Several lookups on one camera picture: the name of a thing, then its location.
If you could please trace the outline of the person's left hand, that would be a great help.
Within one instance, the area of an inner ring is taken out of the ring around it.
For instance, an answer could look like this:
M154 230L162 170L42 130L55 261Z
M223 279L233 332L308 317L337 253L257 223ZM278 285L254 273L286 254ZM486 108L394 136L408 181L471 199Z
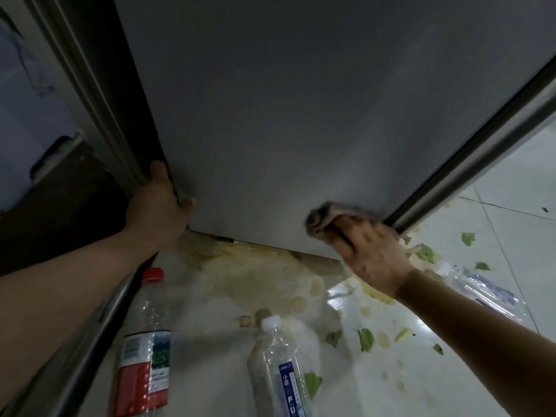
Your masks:
M150 164L151 179L132 197L124 232L149 253L163 250L179 238L191 215L177 215L173 184L163 161Z

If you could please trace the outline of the person's right hand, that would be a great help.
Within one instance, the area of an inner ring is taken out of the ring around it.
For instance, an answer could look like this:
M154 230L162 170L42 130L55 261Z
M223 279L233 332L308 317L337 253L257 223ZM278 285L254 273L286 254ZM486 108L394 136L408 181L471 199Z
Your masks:
M326 243L361 280L381 293L399 299L399 291L416 268L389 226L341 215L332 221L334 230Z

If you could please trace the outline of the grey brown cleaning cloth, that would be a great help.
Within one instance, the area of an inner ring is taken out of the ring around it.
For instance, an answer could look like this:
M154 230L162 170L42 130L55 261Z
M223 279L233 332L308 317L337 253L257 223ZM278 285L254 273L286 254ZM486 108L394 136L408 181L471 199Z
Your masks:
M351 204L326 202L319 208L312 210L306 217L304 226L310 238L324 241L326 229L338 216L350 216L369 222L377 222L378 217L366 210Z

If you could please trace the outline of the grey refrigerator door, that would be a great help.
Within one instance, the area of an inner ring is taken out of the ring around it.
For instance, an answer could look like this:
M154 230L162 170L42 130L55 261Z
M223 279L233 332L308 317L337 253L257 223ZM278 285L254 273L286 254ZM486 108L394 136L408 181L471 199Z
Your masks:
M192 231L336 257L556 55L556 0L114 0Z

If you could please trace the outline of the person's left forearm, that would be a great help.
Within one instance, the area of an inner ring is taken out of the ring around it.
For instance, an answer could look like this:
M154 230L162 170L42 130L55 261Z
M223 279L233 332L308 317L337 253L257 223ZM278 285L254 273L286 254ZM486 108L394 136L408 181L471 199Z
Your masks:
M0 277L0 409L151 249L121 231Z

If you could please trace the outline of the person's right forearm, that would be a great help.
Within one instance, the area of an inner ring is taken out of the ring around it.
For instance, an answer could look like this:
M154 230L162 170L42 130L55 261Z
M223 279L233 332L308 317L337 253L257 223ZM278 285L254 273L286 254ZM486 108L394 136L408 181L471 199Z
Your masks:
M556 343L412 271L395 298L464 361L511 417L556 417Z

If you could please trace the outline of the yellowish liquid spill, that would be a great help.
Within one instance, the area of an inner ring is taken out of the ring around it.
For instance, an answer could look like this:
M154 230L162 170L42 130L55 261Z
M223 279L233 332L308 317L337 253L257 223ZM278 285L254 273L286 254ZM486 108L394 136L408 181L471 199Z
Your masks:
M184 321L207 334L258 328L271 315L289 328L331 331L349 317L377 317L396 304L335 259L194 231L176 246L187 267Z

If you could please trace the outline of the scattered green leaf scraps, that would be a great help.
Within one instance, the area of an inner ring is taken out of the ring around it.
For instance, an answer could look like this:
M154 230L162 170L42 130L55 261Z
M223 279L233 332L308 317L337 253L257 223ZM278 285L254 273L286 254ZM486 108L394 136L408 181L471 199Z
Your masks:
M297 254L320 281L310 372L322 380L323 415L442 417L487 413L494 404L454 351L399 302L360 282L340 261Z

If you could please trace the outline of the dark wooden cabinet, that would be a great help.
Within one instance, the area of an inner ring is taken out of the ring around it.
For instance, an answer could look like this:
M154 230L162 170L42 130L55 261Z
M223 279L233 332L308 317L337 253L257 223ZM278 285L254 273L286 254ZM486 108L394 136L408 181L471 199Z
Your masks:
M80 142L13 208L0 213L0 277L123 228L127 196Z

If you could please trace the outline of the clear crumpled plastic bottle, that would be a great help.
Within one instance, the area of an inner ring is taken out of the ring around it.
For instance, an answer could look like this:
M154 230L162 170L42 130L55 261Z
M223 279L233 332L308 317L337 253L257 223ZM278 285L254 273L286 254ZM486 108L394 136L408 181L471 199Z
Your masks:
M470 300L538 332L531 311L521 294L497 285L478 270L440 261L426 269L425 273Z

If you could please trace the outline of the white cap blue label bottle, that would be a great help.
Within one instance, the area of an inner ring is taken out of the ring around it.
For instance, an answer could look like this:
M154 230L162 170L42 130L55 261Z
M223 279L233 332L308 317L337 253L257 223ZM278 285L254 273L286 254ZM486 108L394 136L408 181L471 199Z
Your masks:
M261 320L247 370L256 417L312 417L298 349L278 315Z

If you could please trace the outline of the red cap plastic bottle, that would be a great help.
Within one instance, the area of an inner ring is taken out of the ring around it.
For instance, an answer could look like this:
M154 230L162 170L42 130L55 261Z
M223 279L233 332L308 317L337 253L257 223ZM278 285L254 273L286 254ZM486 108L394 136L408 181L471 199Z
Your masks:
M144 270L122 326L111 417L165 417L171 330L164 271Z

